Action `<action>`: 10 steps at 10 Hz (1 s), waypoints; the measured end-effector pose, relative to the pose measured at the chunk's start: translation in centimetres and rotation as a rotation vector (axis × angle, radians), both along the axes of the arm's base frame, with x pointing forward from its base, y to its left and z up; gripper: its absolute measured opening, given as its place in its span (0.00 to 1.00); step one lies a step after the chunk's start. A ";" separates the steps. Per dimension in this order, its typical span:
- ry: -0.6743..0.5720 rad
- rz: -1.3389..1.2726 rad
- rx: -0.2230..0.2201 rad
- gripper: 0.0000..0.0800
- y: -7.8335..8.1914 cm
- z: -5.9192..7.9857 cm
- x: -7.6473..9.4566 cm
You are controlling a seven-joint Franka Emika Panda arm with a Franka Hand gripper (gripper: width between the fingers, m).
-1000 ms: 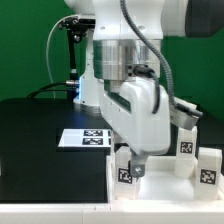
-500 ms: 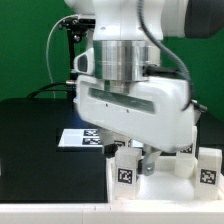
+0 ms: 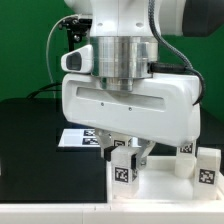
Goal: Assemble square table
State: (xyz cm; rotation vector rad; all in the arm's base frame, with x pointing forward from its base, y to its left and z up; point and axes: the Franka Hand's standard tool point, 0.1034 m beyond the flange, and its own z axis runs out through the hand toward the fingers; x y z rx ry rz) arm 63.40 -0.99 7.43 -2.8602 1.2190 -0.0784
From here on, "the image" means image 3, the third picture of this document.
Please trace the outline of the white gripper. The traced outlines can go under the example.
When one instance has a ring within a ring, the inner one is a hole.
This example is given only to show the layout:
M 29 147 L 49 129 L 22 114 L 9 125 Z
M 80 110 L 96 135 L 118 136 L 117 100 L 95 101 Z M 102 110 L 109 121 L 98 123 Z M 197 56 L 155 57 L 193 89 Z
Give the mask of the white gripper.
M 62 83 L 62 105 L 68 121 L 98 128 L 95 137 L 108 162 L 116 148 L 109 131 L 140 138 L 131 168 L 143 170 L 155 142 L 181 147 L 199 137 L 198 93 L 195 76 L 156 73 L 123 93 L 101 89 L 96 77 L 68 74 Z

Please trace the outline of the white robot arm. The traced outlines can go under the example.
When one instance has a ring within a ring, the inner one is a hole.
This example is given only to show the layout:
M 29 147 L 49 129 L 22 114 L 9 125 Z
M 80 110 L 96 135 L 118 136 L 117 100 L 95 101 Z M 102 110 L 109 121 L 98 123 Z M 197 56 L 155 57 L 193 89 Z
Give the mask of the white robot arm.
M 88 24 L 90 42 L 65 54 L 66 119 L 95 128 L 102 156 L 120 158 L 121 141 L 139 149 L 128 163 L 146 166 L 157 143 L 183 147 L 200 134 L 205 84 L 184 58 L 161 63 L 166 35 L 208 36 L 224 24 L 224 0 L 65 0 Z

